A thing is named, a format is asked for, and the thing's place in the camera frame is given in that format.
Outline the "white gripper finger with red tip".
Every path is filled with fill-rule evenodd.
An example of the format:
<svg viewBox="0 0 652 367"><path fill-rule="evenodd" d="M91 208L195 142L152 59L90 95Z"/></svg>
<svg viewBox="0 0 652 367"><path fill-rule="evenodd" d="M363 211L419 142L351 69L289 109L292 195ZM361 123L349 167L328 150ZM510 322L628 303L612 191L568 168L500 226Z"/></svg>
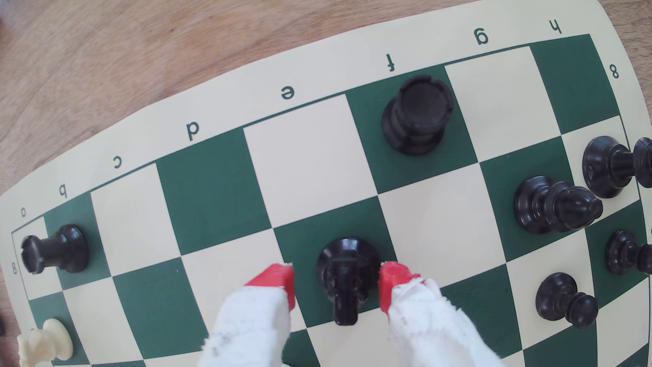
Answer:
<svg viewBox="0 0 652 367"><path fill-rule="evenodd" d="M379 305L400 366L504 366L475 324L442 295L435 280L404 264L379 269Z"/></svg>
<svg viewBox="0 0 652 367"><path fill-rule="evenodd" d="M273 263L230 294L205 339L199 366L284 366L295 308L294 270Z"/></svg>

